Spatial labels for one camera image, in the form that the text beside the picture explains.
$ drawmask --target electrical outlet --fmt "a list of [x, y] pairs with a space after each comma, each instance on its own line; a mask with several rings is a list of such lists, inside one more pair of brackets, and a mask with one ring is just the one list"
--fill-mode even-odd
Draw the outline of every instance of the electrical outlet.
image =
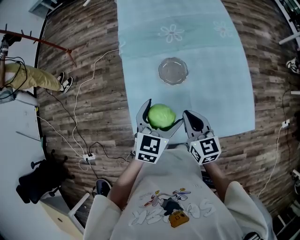
[[281, 123], [281, 127], [282, 127], [282, 128], [288, 128], [289, 125], [290, 125], [290, 120], [289, 120], [289, 119], [287, 119], [286, 121], [283, 121], [283, 122]]
[[94, 153], [92, 153], [92, 156], [89, 157], [88, 154], [85, 154], [83, 156], [84, 161], [91, 161], [91, 160], [95, 160], [96, 159], [96, 155]]

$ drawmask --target wall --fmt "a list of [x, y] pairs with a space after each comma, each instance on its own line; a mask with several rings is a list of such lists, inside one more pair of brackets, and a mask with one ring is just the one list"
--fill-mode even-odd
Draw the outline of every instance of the wall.
[[[3, 0], [0, 3], [0, 29], [39, 37], [44, 19], [28, 12], [33, 0]], [[9, 48], [9, 56], [20, 56], [34, 66], [37, 43], [22, 39]], [[7, 240], [69, 240], [48, 217], [40, 203], [24, 204], [15, 188], [18, 179], [32, 171], [31, 161], [44, 158], [38, 141], [18, 135], [16, 131], [38, 139], [33, 106], [17, 101], [0, 105], [0, 232]]]

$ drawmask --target black sneaker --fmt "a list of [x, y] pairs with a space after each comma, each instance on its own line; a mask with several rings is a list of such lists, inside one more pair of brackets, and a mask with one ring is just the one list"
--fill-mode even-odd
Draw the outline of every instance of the black sneaker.
[[111, 188], [112, 188], [112, 186], [105, 179], [98, 179], [96, 181], [96, 191], [97, 191], [98, 195], [103, 195], [103, 196], [107, 197]]
[[69, 88], [72, 86], [72, 84], [73, 84], [73, 78], [72, 77], [69, 77], [66, 81], [64, 81], [61, 85], [62, 85], [62, 87], [63, 87], [63, 91], [61, 91], [61, 92], [63, 92], [63, 93], [66, 93], [68, 90], [69, 90]]
[[291, 69], [291, 71], [295, 74], [300, 74], [300, 70], [299, 70], [299, 62], [296, 60], [296, 58], [288, 61], [286, 63], [286, 67]]
[[57, 77], [57, 80], [61, 83], [64, 82], [64, 78], [65, 78], [65, 73], [61, 72], [60, 75]]

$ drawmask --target light blue tablecloth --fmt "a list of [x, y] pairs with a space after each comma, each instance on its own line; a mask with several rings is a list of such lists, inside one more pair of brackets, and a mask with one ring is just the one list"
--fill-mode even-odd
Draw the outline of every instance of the light blue tablecloth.
[[[255, 128], [252, 83], [239, 35], [220, 0], [119, 0], [118, 24], [129, 112], [152, 98], [204, 115], [219, 137]], [[188, 77], [170, 86], [158, 75], [163, 59], [185, 61]], [[184, 127], [171, 143], [187, 139]]]

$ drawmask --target black shoe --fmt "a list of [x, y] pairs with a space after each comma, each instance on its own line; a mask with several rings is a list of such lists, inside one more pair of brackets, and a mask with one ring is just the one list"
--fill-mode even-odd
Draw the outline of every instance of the black shoe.
[[61, 83], [64, 82], [64, 78], [65, 78], [65, 73], [61, 72], [60, 75], [57, 77], [57, 80]]
[[299, 70], [299, 62], [297, 61], [296, 58], [293, 58], [292, 60], [288, 61], [286, 63], [286, 67], [291, 69], [291, 71], [295, 74], [300, 74]]
[[97, 191], [98, 195], [103, 195], [103, 196], [107, 197], [111, 188], [112, 188], [112, 186], [105, 179], [98, 179], [96, 181], [96, 191]]
[[63, 91], [61, 91], [61, 92], [63, 92], [63, 93], [66, 93], [68, 90], [69, 90], [69, 88], [72, 86], [72, 84], [73, 84], [73, 78], [72, 77], [69, 77], [66, 81], [64, 81], [61, 85], [62, 85], [62, 87], [63, 87]]

